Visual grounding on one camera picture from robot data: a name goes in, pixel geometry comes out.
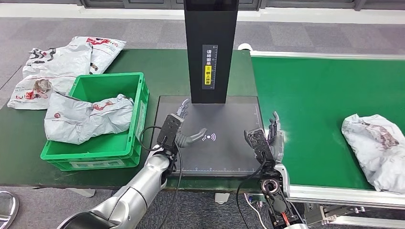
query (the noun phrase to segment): black cable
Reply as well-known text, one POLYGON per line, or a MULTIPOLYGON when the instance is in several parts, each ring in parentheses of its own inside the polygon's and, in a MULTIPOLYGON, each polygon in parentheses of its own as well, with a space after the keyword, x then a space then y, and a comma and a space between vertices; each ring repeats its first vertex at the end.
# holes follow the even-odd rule
POLYGON ((302 223, 305 223, 305 221, 302 219, 301 214, 298 212, 297 208, 295 207, 293 202, 290 202, 294 210, 297 212, 298 218, 301 220, 302 223))
POLYGON ((273 193, 270 192, 270 189, 268 189, 268 186, 266 186, 265 189, 266 189, 266 193, 268 193, 268 195, 269 195, 273 200, 275 200, 276 197, 273 195, 273 193))
POLYGON ((249 229, 249 226, 247 225, 246 220, 245 220, 245 218, 244 218, 244 216, 243 216, 243 213, 242 213, 242 211, 241 211, 241 209, 240 209, 240 207, 239 207, 239 198, 238 198, 238 196, 239 196, 239 190, 240 190, 240 188, 242 187, 242 185, 243 185, 246 181, 248 181, 249 179, 251 179, 252 177, 254 177, 254 176, 262 169, 262 167, 265 165, 265 163, 266 163, 266 161, 264 160, 263 163, 259 166, 259 168, 257 168, 257 170, 256 170, 252 175, 248 176, 246 179, 244 179, 244 180, 239 184, 238 189, 236 190, 236 205, 238 206, 239 213, 241 214, 242 219, 243 219, 243 222, 245 222, 245 225, 246 225, 247 229, 249 229))
MULTIPOLYGON (((183 159, 181 157, 181 152, 180 152, 180 147, 177 145, 177 142, 175 142, 176 147, 179 151, 179 158, 180 158, 180 176, 179 176, 179 181, 177 181, 177 187, 176 187, 176 191, 174 192, 174 196, 173 196, 173 200, 171 201, 170 204, 170 208, 169 209, 173 209, 174 203, 176 202, 176 197, 177 197, 177 192, 179 191, 179 187, 180 187, 180 181, 181 181, 181 177, 183 175, 183 159)), ((165 224, 166 220, 167 220, 167 216, 169 214, 166 214, 165 217, 163 218, 162 223, 159 226, 159 229, 161 229, 163 227, 163 225, 165 224)))
POLYGON ((153 129, 162 129, 162 127, 160 127, 160 126, 157 126, 157 125, 153 125, 153 126, 149 126, 149 127, 146 127, 145 129, 143 129, 142 130, 142 132, 140 132, 140 134, 139 134, 139 138, 140 138, 140 140, 139 140, 139 142, 140 142, 140 145, 142 146, 142 148, 144 148, 146 151, 153 151, 153 150, 157 150, 157 149, 159 149, 159 148, 161 148, 162 147, 162 145, 164 145, 165 143, 166 143, 166 141, 167 141, 167 137, 165 136, 164 137, 164 139, 163 139, 163 142, 159 145, 159 147, 154 147, 154 148, 148 148, 148 147, 146 147, 144 144, 143 144, 143 133, 146 131, 146 130, 148 130, 148 129, 151 129, 151 128, 153 128, 153 129))

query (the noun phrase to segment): green plastic crate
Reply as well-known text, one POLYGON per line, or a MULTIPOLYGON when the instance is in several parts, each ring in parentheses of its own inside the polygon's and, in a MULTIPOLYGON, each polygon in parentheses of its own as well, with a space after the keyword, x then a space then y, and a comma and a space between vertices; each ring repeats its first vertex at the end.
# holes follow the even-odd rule
POLYGON ((41 159, 62 171, 137 166, 141 152, 139 134, 145 125, 149 99, 143 73, 81 75, 76 78, 69 93, 74 98, 91 103, 118 94, 134 100, 129 130, 92 137, 80 145, 47 141, 41 159))

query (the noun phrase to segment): gray carpet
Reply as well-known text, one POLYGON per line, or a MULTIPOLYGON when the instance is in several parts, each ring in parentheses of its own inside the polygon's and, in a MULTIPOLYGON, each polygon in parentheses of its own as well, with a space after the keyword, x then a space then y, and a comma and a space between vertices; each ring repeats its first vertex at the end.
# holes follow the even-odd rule
MULTIPOLYGON (((65 46, 74 36, 100 36, 127 41, 126 48, 185 49, 183 21, 114 19, 0 18, 0 106, 7 103, 32 48, 65 46)), ((405 54, 405 25, 238 22, 234 47, 247 42, 259 51, 405 54)), ((64 189, 0 187, 16 194, 20 211, 11 229, 56 228, 66 217, 94 207, 111 196, 97 190, 93 198, 64 189)), ((175 209, 169 209, 172 192, 161 192, 138 229, 154 229, 171 213, 165 229, 243 229, 235 204, 214 203, 214 193, 180 192, 175 209)), ((254 212, 241 198, 250 228, 261 228, 254 212)), ((266 209, 261 210, 265 216, 266 209)), ((376 209, 364 215, 405 219, 403 211, 376 209)), ((329 225, 321 228, 357 229, 329 225)))

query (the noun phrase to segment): black pillar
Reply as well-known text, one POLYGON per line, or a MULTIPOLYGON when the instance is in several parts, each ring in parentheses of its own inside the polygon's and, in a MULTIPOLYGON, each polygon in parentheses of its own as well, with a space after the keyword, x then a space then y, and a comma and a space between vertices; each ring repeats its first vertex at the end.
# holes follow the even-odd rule
POLYGON ((191 98, 224 104, 239 0, 184 0, 191 98))

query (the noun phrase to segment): green mat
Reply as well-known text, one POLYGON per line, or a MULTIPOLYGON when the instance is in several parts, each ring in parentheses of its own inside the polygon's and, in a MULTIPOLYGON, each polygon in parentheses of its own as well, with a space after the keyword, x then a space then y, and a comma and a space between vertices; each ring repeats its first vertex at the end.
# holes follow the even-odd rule
POLYGON ((265 125, 286 132, 292 185, 373 189, 346 143, 344 118, 379 114, 405 132, 405 62, 252 57, 265 125))

